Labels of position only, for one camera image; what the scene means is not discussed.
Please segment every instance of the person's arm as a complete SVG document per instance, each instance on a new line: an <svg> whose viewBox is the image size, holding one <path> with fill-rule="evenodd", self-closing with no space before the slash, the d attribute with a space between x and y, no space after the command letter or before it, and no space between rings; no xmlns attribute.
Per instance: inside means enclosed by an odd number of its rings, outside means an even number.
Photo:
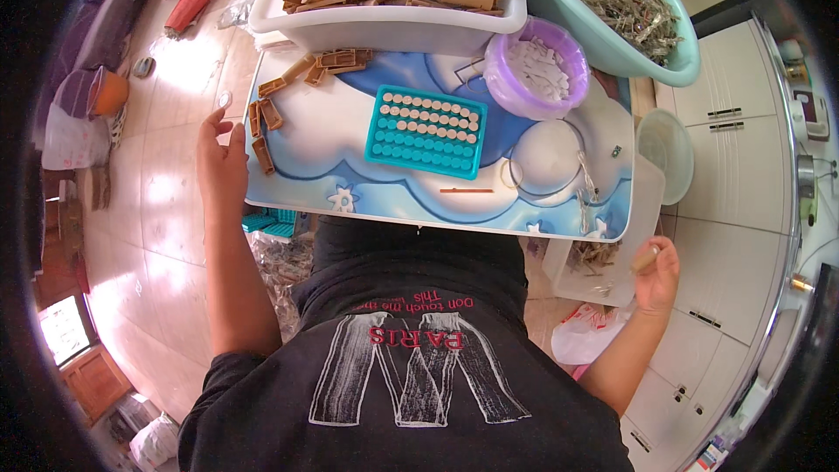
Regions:
<svg viewBox="0 0 839 472"><path fill-rule="evenodd" d="M222 122L224 109L201 124L196 166L204 204L207 313L213 355L270 355L282 346L277 316L242 230L247 153L242 124ZM215 138L231 130L230 145Z"/></svg>
<svg viewBox="0 0 839 472"><path fill-rule="evenodd" d="M590 394L614 408L618 416L626 412L665 334L679 286L676 247L666 237L653 237L638 249L638 254L652 246L659 247L659 255L635 279L638 307L579 381Z"/></svg>

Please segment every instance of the window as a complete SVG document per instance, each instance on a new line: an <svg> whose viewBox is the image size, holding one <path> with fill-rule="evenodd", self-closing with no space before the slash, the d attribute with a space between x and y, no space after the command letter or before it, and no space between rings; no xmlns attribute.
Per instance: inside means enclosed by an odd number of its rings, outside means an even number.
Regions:
<svg viewBox="0 0 839 472"><path fill-rule="evenodd" d="M90 346L74 296L41 310L38 319L49 351L58 366Z"/></svg>

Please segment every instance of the purple bowl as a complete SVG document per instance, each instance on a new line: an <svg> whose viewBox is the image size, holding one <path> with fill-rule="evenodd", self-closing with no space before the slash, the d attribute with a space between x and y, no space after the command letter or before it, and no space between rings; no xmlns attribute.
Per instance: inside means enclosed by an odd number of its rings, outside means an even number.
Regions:
<svg viewBox="0 0 839 472"><path fill-rule="evenodd" d="M539 37L563 60L560 69L568 75L568 97L558 102L546 102L530 93L530 90L516 79L507 62L507 50L518 41L529 41ZM489 41L485 54L486 68L483 77L487 81L492 98L504 110L513 115L534 121L561 119L585 100L588 94L588 62L582 48L568 31L560 26L533 16L528 17L521 31L498 33Z"/></svg>

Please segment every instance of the orange bucket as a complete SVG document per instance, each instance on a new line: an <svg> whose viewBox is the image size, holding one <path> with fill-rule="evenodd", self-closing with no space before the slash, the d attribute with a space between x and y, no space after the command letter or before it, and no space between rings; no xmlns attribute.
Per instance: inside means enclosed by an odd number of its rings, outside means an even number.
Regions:
<svg viewBox="0 0 839 472"><path fill-rule="evenodd" d="M128 79L99 67L87 94L88 115L115 115L128 100Z"/></svg>

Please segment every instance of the tiled floor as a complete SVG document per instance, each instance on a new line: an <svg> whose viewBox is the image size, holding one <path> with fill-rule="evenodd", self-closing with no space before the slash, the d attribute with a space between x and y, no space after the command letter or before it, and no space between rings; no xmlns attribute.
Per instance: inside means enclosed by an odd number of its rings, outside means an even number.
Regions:
<svg viewBox="0 0 839 472"><path fill-rule="evenodd" d="M217 30L214 0L188 37L162 37L178 0L150 0L128 62L151 55L146 79L130 79L128 118L111 155L111 205L85 215L85 250L99 335L131 383L178 422L201 393L211 360L201 197L195 182L199 123L224 90L240 120L258 54L243 30ZM530 339L551 352L551 332L578 304L551 295L527 249Z"/></svg>

